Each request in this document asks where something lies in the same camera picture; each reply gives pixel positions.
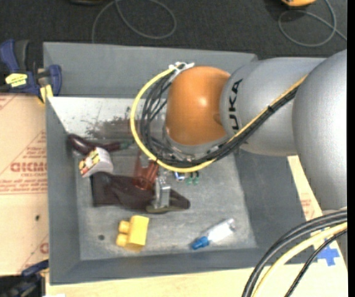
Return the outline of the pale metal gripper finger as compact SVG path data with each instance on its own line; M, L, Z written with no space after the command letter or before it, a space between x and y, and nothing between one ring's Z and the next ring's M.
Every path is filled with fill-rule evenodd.
M162 204L162 181L160 178L156 178L154 184L154 207L160 208Z
M161 207L168 207L170 201L170 185L167 183L161 184Z

